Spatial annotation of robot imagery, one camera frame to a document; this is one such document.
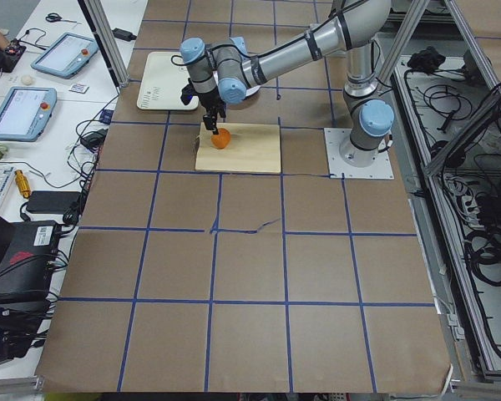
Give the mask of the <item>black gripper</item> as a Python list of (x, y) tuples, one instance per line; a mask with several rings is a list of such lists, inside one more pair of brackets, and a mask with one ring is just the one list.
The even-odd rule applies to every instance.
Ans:
[(218, 135), (217, 117), (226, 117), (226, 104), (221, 99), (217, 81), (214, 77), (209, 77), (202, 81), (190, 81), (190, 84), (198, 96), (200, 104), (205, 108), (207, 114), (204, 115), (204, 124), (207, 130), (213, 135)]

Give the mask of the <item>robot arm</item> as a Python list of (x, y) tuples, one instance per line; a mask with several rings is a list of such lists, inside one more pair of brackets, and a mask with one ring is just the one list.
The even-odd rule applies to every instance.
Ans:
[(241, 103), (248, 89), (343, 51), (348, 60), (344, 99), (354, 124), (351, 141), (362, 147), (369, 134), (360, 127), (359, 109), (377, 98), (372, 41), (387, 21), (390, 8), (389, 1), (335, 1), (327, 20), (258, 54), (247, 52), (242, 37), (210, 44), (187, 38), (180, 45), (180, 57), (189, 78), (180, 100), (188, 104), (197, 98), (205, 108), (205, 127), (219, 135), (218, 118), (226, 116), (227, 105)]

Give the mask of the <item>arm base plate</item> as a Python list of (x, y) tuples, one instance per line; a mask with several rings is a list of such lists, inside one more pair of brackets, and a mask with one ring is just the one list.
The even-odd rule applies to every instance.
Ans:
[(386, 140), (375, 150), (359, 150), (350, 141), (351, 129), (325, 128), (329, 176), (334, 179), (393, 180)]

